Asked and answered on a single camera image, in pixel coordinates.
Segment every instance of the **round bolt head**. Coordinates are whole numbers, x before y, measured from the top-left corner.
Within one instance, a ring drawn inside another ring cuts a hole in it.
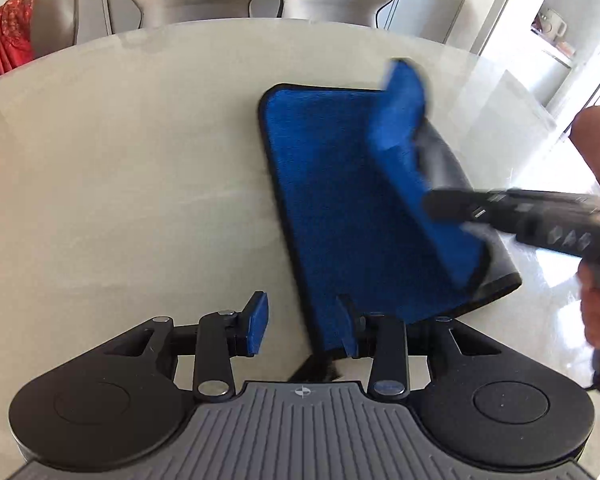
[[[378,381],[374,384],[374,390],[383,397],[395,397],[403,394],[405,387],[398,381]]]
[[[224,381],[205,381],[198,386],[198,391],[207,397],[220,397],[229,392],[229,385]]]

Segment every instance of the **microfiber cloth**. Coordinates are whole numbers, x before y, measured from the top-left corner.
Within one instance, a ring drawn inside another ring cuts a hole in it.
[[[350,326],[341,294],[359,312],[412,323],[467,312],[511,288],[511,280],[498,282],[511,275],[509,266],[484,284],[490,243],[433,224],[421,208],[429,189],[421,144],[446,148],[435,131],[423,137],[432,130],[424,113],[424,89],[403,62],[395,62],[385,91],[282,84],[261,99],[269,169],[314,351],[344,346]],[[480,289],[487,292],[476,301]]]

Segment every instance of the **red patterned fabric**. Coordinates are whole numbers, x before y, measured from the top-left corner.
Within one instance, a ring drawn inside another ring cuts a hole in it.
[[[35,0],[8,0],[0,7],[0,75],[33,60],[29,24]]]

